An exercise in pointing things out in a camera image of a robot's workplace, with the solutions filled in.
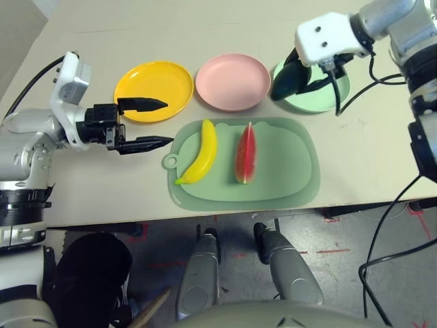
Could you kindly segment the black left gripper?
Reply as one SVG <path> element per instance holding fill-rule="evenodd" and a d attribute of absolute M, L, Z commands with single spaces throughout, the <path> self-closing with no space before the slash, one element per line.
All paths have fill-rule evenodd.
<path fill-rule="evenodd" d="M 125 141 L 125 126 L 120 116 L 125 111 L 149 112 L 168 107 L 155 98 L 118 98 L 117 104 L 99 104 L 85 111 L 83 121 L 76 123 L 79 137 L 86 144 L 102 144 L 120 154 L 149 152 L 170 144 L 173 138 L 161 136 L 138 137 Z"/>

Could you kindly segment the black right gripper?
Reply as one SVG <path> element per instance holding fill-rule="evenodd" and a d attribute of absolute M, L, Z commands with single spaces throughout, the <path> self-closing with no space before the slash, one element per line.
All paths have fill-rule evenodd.
<path fill-rule="evenodd" d="M 346 75 L 346 71 L 344 66 L 354 59 L 354 55 L 352 53 L 339 54 L 334 55 L 332 58 L 325 59 L 321 61 L 318 66 L 322 69 L 323 73 L 332 74 L 334 78 L 339 79 Z M 301 65 L 301 61 L 299 58 L 299 54 L 294 48 L 292 52 L 287 56 L 284 61 L 284 65 L 287 66 L 289 64 L 298 64 Z M 309 82 L 305 77 L 301 78 L 298 82 L 298 90 L 296 94 L 304 94 L 309 92 L 314 92 L 316 90 L 320 90 L 323 87 L 331 84 L 331 81 L 328 77 L 324 79 L 318 79 L 314 82 Z"/>

